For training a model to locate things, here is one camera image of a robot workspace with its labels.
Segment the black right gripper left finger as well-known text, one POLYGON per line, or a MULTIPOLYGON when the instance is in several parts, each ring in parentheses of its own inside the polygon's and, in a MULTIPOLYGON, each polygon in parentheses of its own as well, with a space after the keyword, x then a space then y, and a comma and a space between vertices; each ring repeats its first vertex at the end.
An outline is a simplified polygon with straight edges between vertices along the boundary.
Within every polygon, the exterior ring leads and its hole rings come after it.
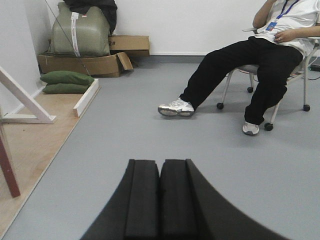
POLYGON ((115 192, 83 240, 157 240, 159 171, 153 160, 128 162, 115 192))

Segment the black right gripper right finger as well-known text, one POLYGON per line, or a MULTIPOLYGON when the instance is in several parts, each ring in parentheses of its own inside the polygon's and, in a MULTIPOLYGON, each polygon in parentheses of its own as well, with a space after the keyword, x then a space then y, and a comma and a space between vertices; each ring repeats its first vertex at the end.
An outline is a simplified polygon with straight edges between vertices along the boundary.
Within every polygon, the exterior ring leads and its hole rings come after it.
POLYGON ((191 159, 167 159, 160 175, 162 240, 283 240, 240 211, 191 159))

